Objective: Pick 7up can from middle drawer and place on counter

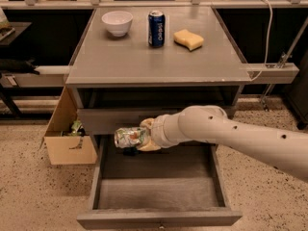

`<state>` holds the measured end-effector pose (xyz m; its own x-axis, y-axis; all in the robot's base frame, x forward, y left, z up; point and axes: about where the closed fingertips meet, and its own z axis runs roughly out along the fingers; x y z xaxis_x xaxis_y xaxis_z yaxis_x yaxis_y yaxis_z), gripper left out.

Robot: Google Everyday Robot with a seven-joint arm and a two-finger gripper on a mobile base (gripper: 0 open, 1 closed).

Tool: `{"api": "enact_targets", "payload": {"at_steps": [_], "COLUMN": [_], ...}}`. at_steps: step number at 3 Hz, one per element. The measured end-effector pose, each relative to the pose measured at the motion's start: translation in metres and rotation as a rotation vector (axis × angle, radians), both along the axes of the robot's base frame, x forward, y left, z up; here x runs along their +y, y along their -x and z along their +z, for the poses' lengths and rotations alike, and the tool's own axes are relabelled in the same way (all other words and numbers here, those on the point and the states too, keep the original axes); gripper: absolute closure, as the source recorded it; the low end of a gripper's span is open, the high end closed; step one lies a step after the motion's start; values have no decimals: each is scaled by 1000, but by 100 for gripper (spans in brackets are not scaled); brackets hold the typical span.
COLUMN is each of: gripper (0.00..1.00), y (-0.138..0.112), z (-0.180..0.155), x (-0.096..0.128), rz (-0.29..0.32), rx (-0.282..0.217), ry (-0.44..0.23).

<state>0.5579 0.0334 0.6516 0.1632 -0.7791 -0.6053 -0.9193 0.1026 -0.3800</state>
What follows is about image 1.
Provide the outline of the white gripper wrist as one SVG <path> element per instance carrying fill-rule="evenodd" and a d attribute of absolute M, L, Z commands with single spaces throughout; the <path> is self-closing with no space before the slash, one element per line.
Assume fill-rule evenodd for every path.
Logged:
<path fill-rule="evenodd" d="M 180 143 L 181 133 L 178 128 L 178 115 L 159 115 L 155 119 L 143 120 L 140 127 L 151 128 L 151 139 L 147 144 L 137 146 L 139 151 L 157 151 Z"/>

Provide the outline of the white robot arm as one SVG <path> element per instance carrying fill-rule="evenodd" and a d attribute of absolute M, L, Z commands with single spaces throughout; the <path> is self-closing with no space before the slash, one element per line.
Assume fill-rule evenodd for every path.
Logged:
<path fill-rule="evenodd" d="M 169 148 L 184 141 L 221 144 L 255 160 L 308 181 L 308 135 L 240 123 L 218 106 L 190 106 L 175 115 L 160 115 L 141 123 L 150 136 L 141 151 Z"/>

